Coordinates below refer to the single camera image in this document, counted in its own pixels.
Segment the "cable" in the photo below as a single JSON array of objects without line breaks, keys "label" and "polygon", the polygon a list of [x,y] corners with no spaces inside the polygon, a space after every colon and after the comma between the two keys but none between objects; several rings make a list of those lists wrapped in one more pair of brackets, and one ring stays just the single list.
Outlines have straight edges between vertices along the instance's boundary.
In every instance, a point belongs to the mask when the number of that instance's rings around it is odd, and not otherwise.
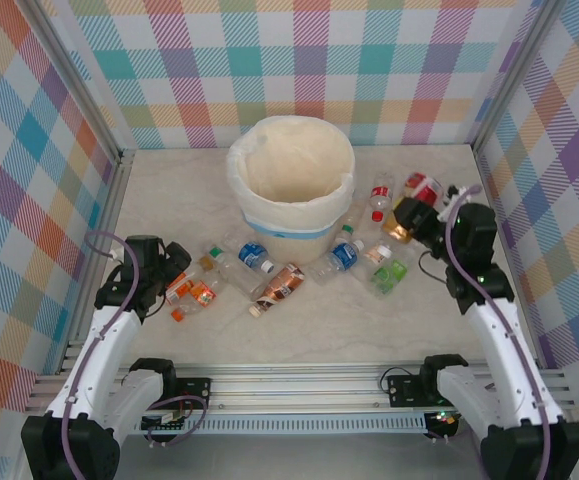
[{"label": "cable", "polygon": [[382,381],[385,379],[385,376],[391,371],[391,370],[402,370],[405,373],[408,373],[409,375],[411,375],[412,377],[414,376],[413,373],[411,373],[409,370],[407,370],[406,368],[402,368],[402,367],[391,367],[388,368],[387,370],[384,371],[384,373],[382,374],[382,377],[380,377],[380,380],[378,380],[378,388],[380,390],[382,390],[384,393],[386,393],[387,395],[389,395],[389,390],[385,390],[384,388],[382,388]]},{"label": "cable", "polygon": [[447,245],[447,254],[449,255],[449,259],[451,263],[456,268],[458,273],[464,278],[476,291],[482,295],[485,301],[489,304],[491,309],[495,312],[495,314],[500,319],[500,322],[505,328],[505,332],[509,335],[513,346],[518,353],[518,358],[520,359],[520,363],[522,363],[522,367],[527,375],[527,380],[529,381],[529,385],[533,390],[533,396],[536,399],[536,405],[538,407],[538,413],[540,415],[540,419],[542,420],[542,433],[543,433],[543,447],[542,447],[542,459],[540,461],[540,469],[538,470],[537,480],[543,480],[545,475],[547,474],[547,470],[549,468],[549,455],[551,451],[551,435],[549,431],[549,418],[547,417],[547,409],[545,408],[542,395],[540,394],[540,389],[538,388],[538,382],[536,381],[535,377],[533,376],[533,372],[531,371],[529,360],[525,357],[522,347],[520,346],[520,342],[518,338],[513,332],[511,328],[511,324],[506,319],[500,307],[496,305],[496,302],[491,298],[491,295],[487,293],[487,291],[480,286],[478,282],[476,282],[471,276],[462,268],[460,262],[456,258],[456,254],[453,251],[453,245],[451,243],[451,229],[453,228],[454,223],[456,222],[456,218],[458,216],[458,210],[465,203],[467,197],[469,195],[476,195],[480,193],[482,187],[480,185],[472,185],[458,198],[458,201],[455,203],[451,212],[449,213],[449,218],[447,220],[447,224],[445,226],[445,244]]},{"label": "cable", "polygon": [[160,310],[162,310],[162,307],[165,306],[165,302],[167,301],[167,297],[163,296],[162,297],[162,302],[160,302],[160,306],[158,308],[156,308],[155,311],[151,312],[149,315],[145,315],[145,319],[149,318],[149,317],[153,317],[156,313],[158,313]]},{"label": "cable", "polygon": [[436,282],[440,282],[440,283],[442,283],[443,285],[446,285],[447,282],[445,282],[442,278],[437,277],[437,276],[433,275],[432,273],[429,273],[429,272],[428,272],[427,270],[425,270],[425,268],[422,266],[422,258],[423,258],[425,255],[429,255],[429,254],[431,254],[431,250],[427,250],[426,252],[422,252],[422,255],[420,255],[420,258],[418,258],[418,267],[420,268],[420,271],[421,271],[422,273],[424,273],[425,275],[427,275],[428,277],[433,278]]},{"label": "cable", "polygon": [[69,387],[69,394],[67,396],[67,401],[65,402],[65,411],[63,412],[62,422],[60,423],[60,439],[62,441],[62,449],[65,454],[65,460],[67,460],[67,464],[69,465],[69,468],[71,469],[71,472],[73,473],[74,477],[76,477],[76,480],[87,480],[87,479],[80,471],[80,468],[76,463],[76,460],[73,458],[71,446],[69,445],[69,416],[71,414],[71,407],[73,405],[71,399],[76,398],[76,393],[78,391],[80,379],[82,378],[82,375],[85,371],[85,367],[89,363],[89,359],[91,358],[94,349],[96,348],[98,343],[100,343],[100,341],[105,337],[106,333],[113,327],[116,321],[120,318],[120,315],[125,311],[125,308],[127,307],[127,305],[129,305],[129,302],[133,298],[133,294],[136,293],[136,289],[138,288],[138,276],[140,275],[140,269],[138,267],[138,257],[136,256],[136,253],[133,251],[133,249],[129,246],[129,244],[125,242],[122,238],[110,232],[92,230],[85,234],[85,244],[97,254],[113,258],[110,253],[99,250],[89,242],[90,236],[98,236],[98,235],[102,237],[111,238],[112,240],[115,240],[124,247],[125,252],[127,252],[131,257],[131,263],[133,264],[133,281],[131,282],[131,288],[129,289],[127,296],[122,301],[118,309],[111,316],[109,322],[102,328],[99,335],[95,337],[93,341],[89,344],[89,347],[87,348],[87,351],[83,355],[82,361],[78,365],[78,369],[74,374],[73,382]]},{"label": "cable", "polygon": [[176,443],[180,443],[183,440],[189,438],[193,432],[195,432],[196,430],[198,430],[200,428],[200,425],[202,425],[202,422],[205,420],[205,416],[207,415],[207,402],[205,402],[205,399],[202,397],[197,397],[195,395],[181,395],[179,397],[172,397],[172,398],[168,398],[166,400],[162,400],[160,402],[154,403],[153,405],[151,405],[149,407],[149,410],[154,410],[158,407],[163,407],[163,406],[168,405],[168,404],[173,403],[173,402],[185,401],[185,400],[194,400],[196,402],[200,402],[200,404],[202,405],[202,414],[200,415],[200,419],[196,422],[196,424],[193,427],[191,427],[191,429],[188,432],[185,432],[182,435],[176,436],[176,438],[174,438],[173,440],[171,440],[169,442],[156,442],[151,437],[151,432],[153,431],[153,427],[150,428],[149,430],[147,430],[147,438],[151,442],[149,444],[150,447],[153,447],[154,445],[158,445],[158,446],[163,447],[163,448],[170,447],[172,445],[175,445]]}]

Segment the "marble floor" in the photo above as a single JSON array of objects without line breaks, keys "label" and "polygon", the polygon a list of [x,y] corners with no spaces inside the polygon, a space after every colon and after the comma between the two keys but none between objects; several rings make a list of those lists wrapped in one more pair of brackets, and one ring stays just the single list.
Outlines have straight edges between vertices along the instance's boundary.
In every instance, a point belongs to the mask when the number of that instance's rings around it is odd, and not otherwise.
[{"label": "marble floor", "polygon": [[[480,182],[466,145],[354,150],[360,189],[370,189],[375,173],[385,169],[394,172],[397,185],[412,171],[432,175],[445,187]],[[229,229],[246,230],[227,184],[226,153],[137,152],[116,233],[158,235],[165,242],[181,243],[198,258],[205,240],[220,239]],[[484,194],[477,200],[486,202]],[[375,235],[369,214],[367,208],[360,238]],[[424,251],[422,245],[415,248]],[[508,271],[499,241],[496,249],[496,261]],[[431,258],[425,265],[435,274],[444,273],[444,265]],[[248,306],[244,296],[228,287],[211,307],[182,323],[173,321],[165,307],[145,322],[127,361],[162,356],[184,363],[393,362],[421,361],[437,353],[483,358],[475,334],[445,286],[417,266],[380,301],[347,274],[325,287],[307,280],[258,319],[247,312]]]}]

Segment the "plaid wallpaper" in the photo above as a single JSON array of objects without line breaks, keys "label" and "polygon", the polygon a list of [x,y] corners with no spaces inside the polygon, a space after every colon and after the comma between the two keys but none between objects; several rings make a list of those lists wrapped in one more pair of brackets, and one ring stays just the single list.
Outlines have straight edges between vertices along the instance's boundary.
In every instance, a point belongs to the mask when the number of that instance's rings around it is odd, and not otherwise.
[{"label": "plaid wallpaper", "polygon": [[579,402],[579,0],[569,0],[480,166],[550,367]]},{"label": "plaid wallpaper", "polygon": [[112,162],[13,0],[0,0],[0,478],[59,352]]},{"label": "plaid wallpaper", "polygon": [[140,148],[228,146],[282,114],[355,145],[464,143],[540,3],[43,0],[118,142]]}]

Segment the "purple cable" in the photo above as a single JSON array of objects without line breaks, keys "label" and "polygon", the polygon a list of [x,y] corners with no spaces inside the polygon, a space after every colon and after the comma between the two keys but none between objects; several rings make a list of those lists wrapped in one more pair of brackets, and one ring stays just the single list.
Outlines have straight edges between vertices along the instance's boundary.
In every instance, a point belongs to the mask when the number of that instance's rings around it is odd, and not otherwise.
[{"label": "purple cable", "polygon": [[193,432],[195,432],[200,428],[200,425],[202,425],[202,422],[204,421],[205,416],[207,415],[207,402],[205,402],[205,399],[202,397],[197,397],[195,395],[181,395],[179,397],[168,398],[166,400],[154,403],[149,407],[149,410],[154,410],[158,407],[163,407],[173,402],[184,402],[187,400],[195,400],[196,402],[200,402],[200,404],[202,405],[202,415],[200,416],[200,419],[196,422],[196,424],[193,427],[191,427],[191,430],[183,433],[182,435],[176,436],[176,438],[174,438],[170,442],[156,442],[153,438],[151,438],[151,432],[153,431],[153,428],[150,428],[149,430],[147,430],[147,438],[151,442],[151,445],[158,445],[163,448],[170,447],[172,445],[175,445],[176,443],[180,443],[183,440],[189,438]]},{"label": "purple cable", "polygon": [[469,195],[476,195],[480,193],[482,187],[480,185],[472,185],[467,189],[465,193],[458,197],[458,201],[451,209],[449,213],[449,219],[447,220],[447,225],[445,227],[445,243],[447,245],[447,253],[449,254],[449,258],[451,259],[451,263],[456,268],[458,273],[464,278],[469,284],[476,289],[476,291],[482,295],[485,301],[489,304],[491,309],[496,313],[502,325],[505,327],[505,332],[509,334],[509,338],[513,343],[513,346],[518,353],[518,358],[520,358],[520,363],[522,363],[522,367],[527,375],[527,380],[529,380],[529,385],[531,385],[531,389],[533,390],[533,395],[536,399],[536,405],[538,406],[538,413],[540,414],[540,420],[542,420],[542,433],[543,433],[543,447],[542,447],[542,460],[540,461],[540,470],[538,471],[538,476],[536,477],[537,480],[543,480],[545,475],[547,474],[547,469],[549,468],[549,453],[551,451],[551,435],[549,431],[549,418],[547,417],[547,409],[545,408],[544,404],[542,403],[542,396],[540,395],[540,389],[538,388],[538,382],[533,376],[531,372],[531,367],[529,365],[529,360],[525,357],[522,348],[520,347],[520,342],[518,338],[513,333],[513,329],[511,328],[511,324],[505,318],[504,314],[496,305],[493,298],[485,291],[484,288],[478,284],[471,276],[465,271],[464,268],[458,262],[455,253],[453,252],[453,245],[451,244],[451,229],[453,228],[453,224],[456,222],[456,217],[458,216],[458,210],[465,202],[467,196]]},{"label": "purple cable", "polygon": [[78,365],[78,369],[76,370],[76,373],[73,377],[73,382],[69,387],[69,395],[67,397],[67,402],[65,403],[65,411],[63,413],[62,422],[60,424],[60,438],[62,440],[62,449],[65,453],[65,459],[67,460],[67,464],[69,465],[71,472],[74,474],[77,480],[87,480],[87,479],[80,471],[80,468],[78,468],[78,464],[76,463],[76,460],[73,458],[73,453],[71,452],[71,447],[69,446],[69,415],[71,414],[71,406],[73,404],[69,402],[68,399],[75,397],[76,392],[78,391],[78,384],[80,383],[80,378],[82,377],[85,371],[85,366],[89,362],[89,359],[91,358],[91,354],[93,353],[94,349],[96,348],[98,343],[100,343],[100,340],[104,338],[105,334],[109,331],[109,329],[113,327],[114,323],[116,323],[118,318],[120,318],[120,315],[122,314],[122,312],[125,311],[127,305],[129,305],[129,302],[131,301],[133,294],[136,292],[136,289],[138,288],[138,276],[140,275],[140,268],[138,267],[138,257],[136,257],[136,253],[129,246],[129,244],[125,242],[122,238],[110,232],[103,232],[101,230],[92,230],[85,234],[85,244],[89,248],[91,248],[91,250],[93,250],[94,252],[103,255],[105,257],[111,257],[110,254],[97,249],[89,242],[90,236],[98,236],[98,235],[115,240],[120,245],[122,245],[123,248],[125,249],[125,252],[129,254],[129,256],[131,257],[131,263],[133,264],[133,282],[131,283],[131,288],[129,289],[127,296],[118,307],[118,310],[114,312],[109,322],[102,328],[102,330],[100,331],[100,335],[94,338],[94,340],[89,345],[89,348],[82,357],[82,362],[80,362],[80,365]]}]

